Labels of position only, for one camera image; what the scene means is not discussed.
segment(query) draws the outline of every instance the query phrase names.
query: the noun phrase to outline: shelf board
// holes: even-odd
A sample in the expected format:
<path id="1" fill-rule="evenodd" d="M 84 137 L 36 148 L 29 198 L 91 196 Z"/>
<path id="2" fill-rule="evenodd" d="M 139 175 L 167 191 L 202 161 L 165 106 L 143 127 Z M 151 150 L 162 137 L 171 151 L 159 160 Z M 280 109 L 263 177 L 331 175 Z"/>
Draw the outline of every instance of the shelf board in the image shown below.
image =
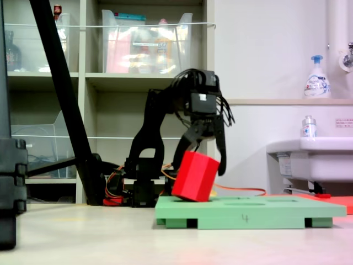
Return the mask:
<path id="1" fill-rule="evenodd" d="M 86 80 L 100 92 L 148 92 L 165 89 L 174 75 L 133 73 L 86 73 Z"/>
<path id="2" fill-rule="evenodd" d="M 124 184 L 125 185 L 133 185 L 134 179 L 124 179 Z M 164 179 L 154 179 L 154 184 L 155 185 L 164 185 Z"/>
<path id="3" fill-rule="evenodd" d="M 76 184 L 75 178 L 26 178 L 26 184 Z"/>
<path id="4" fill-rule="evenodd" d="M 78 92 L 78 73 L 70 73 L 73 89 Z M 54 84 L 51 73 L 8 72 L 10 91 L 53 92 Z"/>
<path id="5" fill-rule="evenodd" d="M 232 105 L 351 105 L 353 99 L 235 99 L 229 98 L 227 102 Z"/>
<path id="6" fill-rule="evenodd" d="M 200 6 L 203 0 L 98 0 L 98 3 L 139 6 Z"/>

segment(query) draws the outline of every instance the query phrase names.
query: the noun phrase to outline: faucet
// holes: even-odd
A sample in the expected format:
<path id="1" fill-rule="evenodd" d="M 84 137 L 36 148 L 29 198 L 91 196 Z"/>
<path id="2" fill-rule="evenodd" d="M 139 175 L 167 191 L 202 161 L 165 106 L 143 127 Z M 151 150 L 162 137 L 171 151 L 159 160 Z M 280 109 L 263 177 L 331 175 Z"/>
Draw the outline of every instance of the faucet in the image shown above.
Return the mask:
<path id="1" fill-rule="evenodd" d="M 344 56 L 343 58 L 343 64 L 345 67 L 353 67 L 353 43 L 348 43 L 348 48 L 350 51 L 350 54 Z"/>

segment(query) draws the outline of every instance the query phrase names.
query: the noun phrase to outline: floor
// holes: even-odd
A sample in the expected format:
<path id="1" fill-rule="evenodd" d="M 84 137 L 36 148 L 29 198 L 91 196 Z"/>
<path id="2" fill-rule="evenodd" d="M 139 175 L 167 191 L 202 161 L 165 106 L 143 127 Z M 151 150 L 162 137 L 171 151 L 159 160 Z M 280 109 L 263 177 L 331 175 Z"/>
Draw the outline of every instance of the floor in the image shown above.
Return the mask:
<path id="1" fill-rule="evenodd" d="M 352 265 L 353 215 L 332 229 L 166 230 L 153 209 L 29 205 L 1 265 Z"/>

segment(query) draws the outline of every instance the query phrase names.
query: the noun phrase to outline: shelving unit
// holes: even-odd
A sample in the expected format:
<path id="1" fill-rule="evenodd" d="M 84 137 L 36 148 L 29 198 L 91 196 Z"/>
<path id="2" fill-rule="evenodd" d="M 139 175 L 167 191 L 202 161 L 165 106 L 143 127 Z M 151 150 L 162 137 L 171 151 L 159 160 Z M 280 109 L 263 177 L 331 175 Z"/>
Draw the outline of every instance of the shelving unit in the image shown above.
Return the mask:
<path id="1" fill-rule="evenodd" d="M 143 114 L 149 89 L 164 89 L 174 75 L 102 73 L 102 29 L 85 28 L 86 25 L 101 25 L 101 10 L 144 14 L 146 24 L 158 24 L 161 18 L 168 23 L 177 23 L 183 13 L 192 13 L 193 22 L 214 22 L 214 0 L 50 0 L 62 6 L 63 13 L 71 13 L 74 25 L 81 25 L 75 33 L 77 43 L 77 64 L 69 65 L 71 78 L 81 115 L 88 136 L 128 137 L 129 139 L 89 139 L 92 152 L 101 155 L 104 161 L 122 164 L 129 155 L 133 137 L 143 123 Z M 5 23 L 35 24 L 29 1 L 5 0 Z M 192 26 L 191 66 L 213 70 L 214 27 Z M 50 73 L 8 72 L 10 88 L 12 125 L 52 124 L 59 111 Z M 162 137 L 166 139 L 165 163 L 172 160 L 178 138 L 185 131 L 180 121 L 167 115 L 162 127 Z M 212 143 L 200 148 L 212 153 Z M 153 150 L 146 150 L 141 156 L 152 156 Z M 163 184 L 164 180 L 154 181 Z M 26 184 L 35 194 L 42 187 L 39 184 L 63 184 L 60 187 L 76 185 L 76 203 L 84 203 L 81 181 L 78 179 L 27 179 Z M 46 185 L 54 189 L 58 185 Z"/>
<path id="2" fill-rule="evenodd" d="M 27 178 L 26 184 L 76 184 L 75 178 Z"/>

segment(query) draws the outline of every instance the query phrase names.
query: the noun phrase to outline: red cube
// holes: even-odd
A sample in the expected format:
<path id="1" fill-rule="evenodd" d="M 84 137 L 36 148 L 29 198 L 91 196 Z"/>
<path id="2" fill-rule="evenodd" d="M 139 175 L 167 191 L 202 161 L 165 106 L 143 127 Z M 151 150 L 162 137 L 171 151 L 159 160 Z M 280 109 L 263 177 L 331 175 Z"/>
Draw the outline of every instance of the red cube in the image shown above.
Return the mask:
<path id="1" fill-rule="evenodd" d="M 193 202 L 207 202 L 220 163 L 197 152 L 185 152 L 172 195 Z"/>

